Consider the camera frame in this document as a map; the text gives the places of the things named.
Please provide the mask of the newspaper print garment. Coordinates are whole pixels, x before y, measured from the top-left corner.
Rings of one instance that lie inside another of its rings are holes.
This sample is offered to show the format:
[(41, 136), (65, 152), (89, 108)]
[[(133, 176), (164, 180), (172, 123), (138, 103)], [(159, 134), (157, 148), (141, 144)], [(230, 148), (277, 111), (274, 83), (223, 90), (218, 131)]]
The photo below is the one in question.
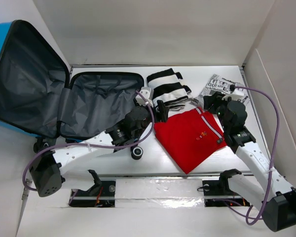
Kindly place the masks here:
[(215, 92), (220, 92), (223, 96), (227, 96), (225, 99), (225, 101), (227, 101), (230, 94), (233, 93), (233, 90), (230, 88), (231, 86), (244, 85), (213, 74), (199, 95), (191, 99), (191, 103), (197, 107), (204, 108), (204, 97), (212, 96)]

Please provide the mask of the black white striped garment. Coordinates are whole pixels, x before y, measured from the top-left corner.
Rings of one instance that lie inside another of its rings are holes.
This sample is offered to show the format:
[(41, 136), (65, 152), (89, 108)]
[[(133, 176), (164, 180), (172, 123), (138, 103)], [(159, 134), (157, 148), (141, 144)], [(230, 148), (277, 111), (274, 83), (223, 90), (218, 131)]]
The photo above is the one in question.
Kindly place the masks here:
[(152, 102), (156, 110), (159, 100), (170, 111), (179, 111), (192, 98), (191, 89), (185, 84), (181, 73), (175, 73), (172, 68), (149, 75), (147, 83), (153, 89)]

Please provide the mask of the red polo shirt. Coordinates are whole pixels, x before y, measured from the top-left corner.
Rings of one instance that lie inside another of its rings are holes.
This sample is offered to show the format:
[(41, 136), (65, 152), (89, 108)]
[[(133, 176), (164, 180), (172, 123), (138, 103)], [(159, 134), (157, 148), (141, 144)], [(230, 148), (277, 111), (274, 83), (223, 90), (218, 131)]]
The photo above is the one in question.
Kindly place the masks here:
[(200, 107), (155, 123), (154, 131), (159, 143), (185, 174), (226, 147), (214, 116)]

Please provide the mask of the blue kids suitcase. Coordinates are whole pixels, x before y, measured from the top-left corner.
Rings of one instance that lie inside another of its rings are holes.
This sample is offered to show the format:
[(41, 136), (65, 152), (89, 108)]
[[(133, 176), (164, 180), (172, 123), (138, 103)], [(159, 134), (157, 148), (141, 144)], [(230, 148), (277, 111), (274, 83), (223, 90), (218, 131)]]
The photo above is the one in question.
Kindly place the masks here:
[(124, 119), (143, 86), (143, 77), (131, 72), (70, 76), (31, 23), (0, 23), (0, 121), (28, 134), (94, 137)]

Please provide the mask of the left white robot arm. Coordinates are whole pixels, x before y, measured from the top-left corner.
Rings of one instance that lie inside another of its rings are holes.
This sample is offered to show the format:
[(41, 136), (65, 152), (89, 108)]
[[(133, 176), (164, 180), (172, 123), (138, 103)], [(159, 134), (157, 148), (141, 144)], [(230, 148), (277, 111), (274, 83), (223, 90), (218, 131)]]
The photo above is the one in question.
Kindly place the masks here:
[(48, 148), (40, 151), (28, 168), (40, 197), (48, 197), (65, 182), (65, 174), (102, 155), (129, 149), (132, 159), (139, 160), (143, 149), (139, 141), (151, 123), (166, 122), (169, 108), (159, 100), (156, 108), (146, 105), (135, 106), (121, 121), (98, 135), (79, 143), (67, 143), (64, 147)]

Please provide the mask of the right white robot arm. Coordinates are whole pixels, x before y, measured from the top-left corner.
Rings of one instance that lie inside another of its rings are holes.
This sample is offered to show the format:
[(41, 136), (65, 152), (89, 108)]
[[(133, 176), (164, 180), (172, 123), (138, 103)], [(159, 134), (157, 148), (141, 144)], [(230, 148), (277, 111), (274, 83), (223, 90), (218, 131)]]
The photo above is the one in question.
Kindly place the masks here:
[(242, 196), (259, 211), (258, 218), (277, 232), (296, 225), (296, 188), (279, 174), (245, 127), (246, 106), (239, 101), (242, 96), (238, 90), (230, 95), (215, 92), (204, 96), (204, 109), (217, 115), (226, 144), (259, 184), (252, 183), (239, 170), (231, 169), (220, 174), (218, 188), (223, 194), (232, 192)]

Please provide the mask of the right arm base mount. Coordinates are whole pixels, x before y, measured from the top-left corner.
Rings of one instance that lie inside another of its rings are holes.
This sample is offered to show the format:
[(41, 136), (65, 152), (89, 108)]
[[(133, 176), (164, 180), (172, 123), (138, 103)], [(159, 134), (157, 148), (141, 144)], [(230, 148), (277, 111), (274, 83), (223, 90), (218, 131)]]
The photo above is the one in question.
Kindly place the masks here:
[(197, 191), (203, 193), (205, 207), (250, 206), (250, 203), (237, 193), (224, 191), (219, 180), (202, 180)]

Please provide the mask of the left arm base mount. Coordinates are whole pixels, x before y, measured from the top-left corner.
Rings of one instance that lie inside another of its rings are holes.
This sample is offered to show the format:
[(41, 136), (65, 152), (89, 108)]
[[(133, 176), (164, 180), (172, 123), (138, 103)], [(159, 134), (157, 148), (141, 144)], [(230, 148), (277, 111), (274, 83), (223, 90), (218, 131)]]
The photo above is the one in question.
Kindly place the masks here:
[(93, 194), (83, 190), (71, 190), (69, 206), (95, 208), (115, 207), (115, 189), (115, 180), (105, 180), (102, 181), (102, 186)]

